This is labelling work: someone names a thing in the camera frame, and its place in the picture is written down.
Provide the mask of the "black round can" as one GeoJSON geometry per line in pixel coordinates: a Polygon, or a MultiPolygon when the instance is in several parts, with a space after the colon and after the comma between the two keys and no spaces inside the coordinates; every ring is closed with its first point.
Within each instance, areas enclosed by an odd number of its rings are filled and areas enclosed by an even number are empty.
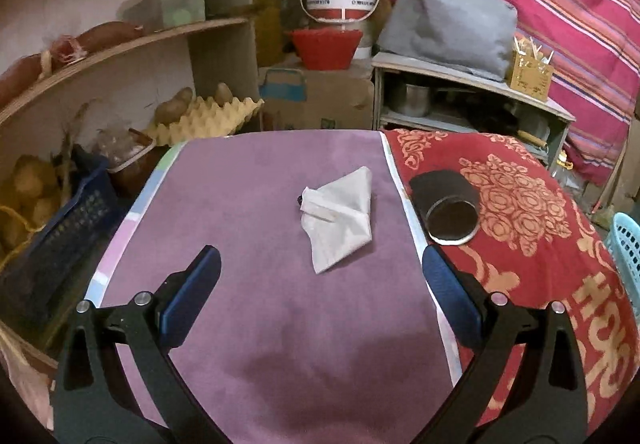
{"type": "Polygon", "coordinates": [[[409,187],[429,241],[445,247],[464,245],[480,229],[480,192],[460,173],[421,173],[410,179],[409,187]]]}

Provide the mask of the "grey paper trash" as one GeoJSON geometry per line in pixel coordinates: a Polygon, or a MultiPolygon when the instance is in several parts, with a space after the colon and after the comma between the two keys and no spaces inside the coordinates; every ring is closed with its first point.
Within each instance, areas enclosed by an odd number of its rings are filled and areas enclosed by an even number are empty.
{"type": "Polygon", "coordinates": [[[371,203],[369,167],[303,190],[300,225],[310,242],[314,274],[329,271],[372,241],[371,203]]]}

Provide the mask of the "red gold patterned towel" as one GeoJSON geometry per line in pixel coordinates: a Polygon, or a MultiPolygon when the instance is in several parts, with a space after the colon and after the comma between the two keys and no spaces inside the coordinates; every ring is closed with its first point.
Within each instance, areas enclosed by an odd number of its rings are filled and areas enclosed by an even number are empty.
{"type": "Polygon", "coordinates": [[[480,194],[480,229],[445,250],[457,268],[517,305],[566,306],[585,372],[588,430],[597,430],[638,370],[639,331],[590,220],[513,137],[418,130],[385,136],[401,182],[450,170],[480,194]]]}

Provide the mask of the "dark blue plastic crate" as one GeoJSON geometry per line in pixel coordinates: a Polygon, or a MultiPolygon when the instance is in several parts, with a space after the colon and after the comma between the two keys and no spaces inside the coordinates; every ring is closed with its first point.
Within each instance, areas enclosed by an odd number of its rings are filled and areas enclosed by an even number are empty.
{"type": "Polygon", "coordinates": [[[94,245],[122,219],[107,159],[75,145],[72,161],[72,199],[1,273],[3,315],[26,323],[48,319],[94,245]]]}

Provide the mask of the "light blue plastic basket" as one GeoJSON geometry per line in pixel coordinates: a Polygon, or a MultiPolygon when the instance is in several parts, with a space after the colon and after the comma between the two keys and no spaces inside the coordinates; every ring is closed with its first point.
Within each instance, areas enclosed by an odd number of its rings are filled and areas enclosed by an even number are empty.
{"type": "Polygon", "coordinates": [[[617,212],[605,239],[605,248],[611,254],[617,274],[628,295],[634,318],[639,323],[640,308],[640,228],[629,215],[617,212]]]}

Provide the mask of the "small oil bottle on floor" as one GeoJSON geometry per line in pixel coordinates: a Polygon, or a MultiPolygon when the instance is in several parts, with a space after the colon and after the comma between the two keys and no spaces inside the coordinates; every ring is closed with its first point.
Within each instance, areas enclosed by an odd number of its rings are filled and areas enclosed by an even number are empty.
{"type": "Polygon", "coordinates": [[[561,150],[559,156],[551,167],[551,177],[567,193],[574,193],[572,185],[573,163],[567,158],[565,150],[561,150]]]}

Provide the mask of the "purple table cloth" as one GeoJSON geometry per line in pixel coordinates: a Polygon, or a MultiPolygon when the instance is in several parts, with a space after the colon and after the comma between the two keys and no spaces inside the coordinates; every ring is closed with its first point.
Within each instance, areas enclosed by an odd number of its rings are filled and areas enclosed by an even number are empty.
{"type": "Polygon", "coordinates": [[[126,303],[206,245],[221,276],[171,359],[232,441],[408,443],[461,377],[381,133],[256,133],[170,150],[87,297],[126,303]],[[317,274],[297,199],[359,167],[372,174],[372,240],[317,274]]]}

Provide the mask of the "grey low cabinet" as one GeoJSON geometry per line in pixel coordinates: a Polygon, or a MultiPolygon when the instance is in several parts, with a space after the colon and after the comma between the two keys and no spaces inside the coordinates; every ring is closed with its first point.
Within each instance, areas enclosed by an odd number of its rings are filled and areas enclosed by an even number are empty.
{"type": "Polygon", "coordinates": [[[379,52],[372,68],[375,129],[510,136],[552,170],[575,122],[552,99],[439,64],[379,52]]]}

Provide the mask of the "yellow chopstick holder box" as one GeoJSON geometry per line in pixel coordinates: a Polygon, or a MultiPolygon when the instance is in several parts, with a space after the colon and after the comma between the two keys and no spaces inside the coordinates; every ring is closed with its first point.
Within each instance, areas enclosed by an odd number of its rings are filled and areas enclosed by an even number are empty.
{"type": "Polygon", "coordinates": [[[506,83],[510,89],[546,102],[554,73],[553,56],[552,49],[537,43],[533,37],[515,35],[506,83]]]}

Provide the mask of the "yellow egg carton tray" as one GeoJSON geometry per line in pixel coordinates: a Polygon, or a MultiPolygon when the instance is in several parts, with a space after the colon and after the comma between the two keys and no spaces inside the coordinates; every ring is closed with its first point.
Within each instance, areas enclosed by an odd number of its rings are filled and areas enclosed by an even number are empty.
{"type": "Polygon", "coordinates": [[[196,97],[186,113],[177,122],[151,124],[143,133],[154,139],[157,146],[175,146],[200,138],[227,137],[238,133],[243,126],[262,110],[265,101],[252,98],[230,102],[219,106],[213,97],[196,97]]]}

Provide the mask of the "cardboard box under basin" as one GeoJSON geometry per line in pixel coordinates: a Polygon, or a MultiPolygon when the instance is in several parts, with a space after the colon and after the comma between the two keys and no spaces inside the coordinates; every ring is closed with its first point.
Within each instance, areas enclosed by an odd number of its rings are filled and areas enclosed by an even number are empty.
{"type": "Polygon", "coordinates": [[[312,71],[301,64],[262,68],[262,126],[266,131],[370,130],[372,75],[367,62],[342,71],[312,71]]]}

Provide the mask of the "grey cloth covered appliance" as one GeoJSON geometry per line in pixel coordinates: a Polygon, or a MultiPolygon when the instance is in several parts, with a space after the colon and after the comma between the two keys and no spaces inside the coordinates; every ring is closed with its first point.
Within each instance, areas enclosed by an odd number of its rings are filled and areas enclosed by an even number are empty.
{"type": "Polygon", "coordinates": [[[378,46],[501,82],[517,24],[518,11],[505,0],[396,0],[378,46]]]}

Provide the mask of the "red plastic basin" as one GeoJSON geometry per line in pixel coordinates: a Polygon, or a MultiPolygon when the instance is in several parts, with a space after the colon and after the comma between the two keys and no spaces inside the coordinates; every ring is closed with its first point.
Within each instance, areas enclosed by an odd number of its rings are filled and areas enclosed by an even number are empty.
{"type": "Polygon", "coordinates": [[[296,54],[307,70],[314,71],[347,70],[361,39],[359,30],[299,29],[291,33],[296,54]]]}

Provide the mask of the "wooden corner shelf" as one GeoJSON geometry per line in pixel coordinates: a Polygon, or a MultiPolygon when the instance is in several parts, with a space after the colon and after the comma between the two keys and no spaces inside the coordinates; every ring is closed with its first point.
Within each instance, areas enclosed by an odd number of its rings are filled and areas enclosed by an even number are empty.
{"type": "Polygon", "coordinates": [[[126,0],[1,0],[1,173],[143,129],[179,90],[257,94],[253,0],[205,0],[206,19],[155,33],[120,21],[126,0]]]}

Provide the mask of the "clear plastic container on shelf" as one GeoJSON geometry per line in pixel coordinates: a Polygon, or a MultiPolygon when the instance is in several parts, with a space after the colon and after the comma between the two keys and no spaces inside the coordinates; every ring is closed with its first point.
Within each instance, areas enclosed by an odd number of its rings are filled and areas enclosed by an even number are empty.
{"type": "Polygon", "coordinates": [[[126,0],[117,17],[155,33],[204,21],[205,0],[126,0]]]}

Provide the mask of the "large cooking oil jug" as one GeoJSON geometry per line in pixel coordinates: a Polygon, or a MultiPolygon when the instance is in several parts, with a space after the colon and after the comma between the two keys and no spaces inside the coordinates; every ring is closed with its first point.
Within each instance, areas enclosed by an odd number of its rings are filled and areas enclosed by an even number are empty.
{"type": "Polygon", "coordinates": [[[257,7],[254,19],[257,66],[273,66],[291,50],[288,32],[297,26],[297,0],[253,0],[253,3],[257,7]]]}

